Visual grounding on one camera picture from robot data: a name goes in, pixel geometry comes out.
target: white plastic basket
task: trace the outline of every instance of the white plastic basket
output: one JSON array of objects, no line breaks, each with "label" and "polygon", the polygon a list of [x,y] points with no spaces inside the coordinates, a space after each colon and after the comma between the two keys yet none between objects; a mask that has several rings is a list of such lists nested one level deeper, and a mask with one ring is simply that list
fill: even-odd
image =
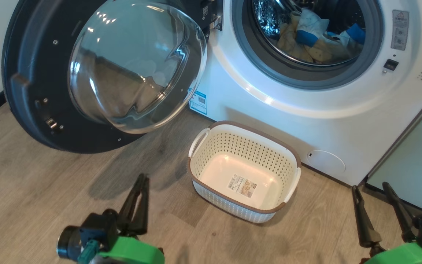
[{"label": "white plastic basket", "polygon": [[237,217],[263,223],[291,198],[300,178],[300,158],[269,135],[223,121],[197,135],[189,171],[204,199]]}]

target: laminate flooring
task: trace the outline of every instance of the laminate flooring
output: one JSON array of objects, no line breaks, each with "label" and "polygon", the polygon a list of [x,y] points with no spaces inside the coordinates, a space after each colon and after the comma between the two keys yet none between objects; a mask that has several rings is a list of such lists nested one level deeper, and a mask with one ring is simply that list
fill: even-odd
[{"label": "laminate flooring", "polygon": [[[0,108],[0,264],[72,263],[56,254],[58,236],[90,212],[120,209],[141,172],[151,177],[149,232],[170,264],[357,264],[351,190],[303,168],[288,205],[264,224],[221,211],[194,190],[187,153],[211,122],[189,110],[120,149],[73,154],[33,140],[8,105]],[[389,204],[364,193],[382,246],[402,243]]]}]

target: beige cloth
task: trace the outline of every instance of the beige cloth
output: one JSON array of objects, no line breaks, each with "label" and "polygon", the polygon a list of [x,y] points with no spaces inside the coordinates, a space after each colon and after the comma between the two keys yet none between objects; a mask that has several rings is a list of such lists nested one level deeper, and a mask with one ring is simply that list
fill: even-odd
[{"label": "beige cloth", "polygon": [[304,48],[304,45],[296,43],[296,28],[299,19],[299,13],[291,12],[291,23],[283,23],[280,25],[280,39],[278,40],[276,47],[292,57],[306,62],[313,62],[312,57]]},{"label": "beige cloth", "polygon": [[337,40],[324,35],[313,47],[296,42],[300,13],[291,12],[291,23],[280,25],[280,39],[276,44],[286,54],[306,62],[330,63],[353,57],[349,50]]},{"label": "beige cloth", "polygon": [[305,46],[307,53],[317,62],[330,63],[349,59],[350,53],[340,42],[321,37],[313,47]]}]

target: front-loading washing machine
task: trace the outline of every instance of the front-loading washing machine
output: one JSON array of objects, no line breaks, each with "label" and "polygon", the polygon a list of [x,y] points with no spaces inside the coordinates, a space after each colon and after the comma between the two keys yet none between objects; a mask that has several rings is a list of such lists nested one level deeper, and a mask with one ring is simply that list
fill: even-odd
[{"label": "front-loading washing machine", "polygon": [[[7,101],[34,139],[56,149],[121,147],[189,103],[358,184],[422,107],[422,1],[8,0],[1,8],[13,13],[2,53]],[[291,27],[304,35],[293,18],[307,12],[326,26],[324,41],[291,40],[306,50],[295,55],[281,39]],[[350,35],[352,50],[320,53],[351,28],[363,35]]]},{"label": "front-loading washing machine", "polygon": [[[281,45],[281,13],[295,10],[285,2],[329,19],[336,35],[358,24],[362,50],[293,56]],[[342,182],[359,184],[422,109],[422,1],[225,0],[222,27],[190,108],[263,130]]]}]

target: clothes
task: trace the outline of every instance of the clothes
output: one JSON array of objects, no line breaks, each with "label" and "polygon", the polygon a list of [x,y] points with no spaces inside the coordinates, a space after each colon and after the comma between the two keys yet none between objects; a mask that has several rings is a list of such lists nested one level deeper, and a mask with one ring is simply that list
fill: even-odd
[{"label": "clothes", "polygon": [[291,23],[280,25],[277,47],[305,62],[329,64],[357,56],[362,50],[365,32],[356,23],[336,35],[327,32],[330,22],[311,10],[291,12]]},{"label": "clothes", "polygon": [[286,54],[306,62],[313,62],[312,57],[307,53],[302,44],[296,43],[296,28],[300,15],[297,12],[291,12],[291,23],[280,26],[280,39],[276,44],[280,50]]},{"label": "clothes", "polygon": [[321,19],[309,9],[303,9],[297,25],[297,43],[313,47],[318,39],[323,37],[330,20]]}]

